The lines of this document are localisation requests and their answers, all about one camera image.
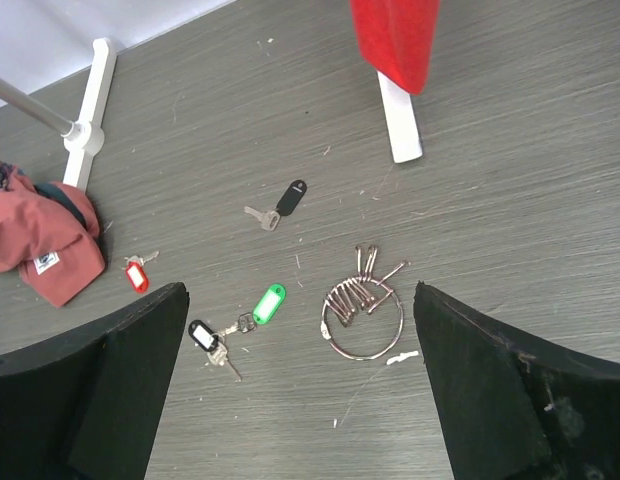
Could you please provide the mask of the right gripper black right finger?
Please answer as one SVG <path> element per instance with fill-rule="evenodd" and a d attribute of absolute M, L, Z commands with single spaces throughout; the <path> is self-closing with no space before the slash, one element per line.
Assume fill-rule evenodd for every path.
<path fill-rule="evenodd" d="M 620 479 L 620 363 L 420 282 L 413 313 L 457 479 Z"/>

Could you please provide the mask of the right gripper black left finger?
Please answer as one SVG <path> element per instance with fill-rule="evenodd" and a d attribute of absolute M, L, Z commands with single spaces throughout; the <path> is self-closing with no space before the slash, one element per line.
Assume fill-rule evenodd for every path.
<path fill-rule="evenodd" d="M 0 479 L 142 479 L 190 304 L 167 284 L 0 355 Z"/>

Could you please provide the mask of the large metal keyring with clips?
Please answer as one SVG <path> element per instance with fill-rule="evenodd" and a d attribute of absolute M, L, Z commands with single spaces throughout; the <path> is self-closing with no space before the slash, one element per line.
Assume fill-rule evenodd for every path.
<path fill-rule="evenodd" d="M 362 245 L 356 245 L 354 249 L 356 274 L 345 277 L 333 285 L 324 296 L 320 314 L 320 334 L 341 357 L 357 362 L 373 361 L 389 353 L 403 334 L 406 325 L 405 309 L 395 289 L 388 284 L 388 280 L 406 267 L 408 262 L 403 260 L 385 276 L 378 277 L 374 269 L 379 246 L 370 244 L 367 251 L 364 251 Z M 397 328 L 389 343 L 380 351 L 370 355 L 354 354 L 342 348 L 334 339 L 328 323 L 329 314 L 332 314 L 343 328 L 349 328 L 360 314 L 371 316 L 389 300 L 394 303 L 397 310 Z"/>

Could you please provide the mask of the key with green tag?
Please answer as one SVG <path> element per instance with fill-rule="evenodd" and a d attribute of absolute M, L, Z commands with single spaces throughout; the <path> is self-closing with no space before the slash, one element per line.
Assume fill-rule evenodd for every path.
<path fill-rule="evenodd" d="M 251 312 L 241 314 L 231 326 L 219 331 L 219 335 L 227 337 L 233 333 L 250 333 L 260 325 L 267 324 L 276 314 L 286 298 L 286 289 L 281 284 L 271 285 Z"/>

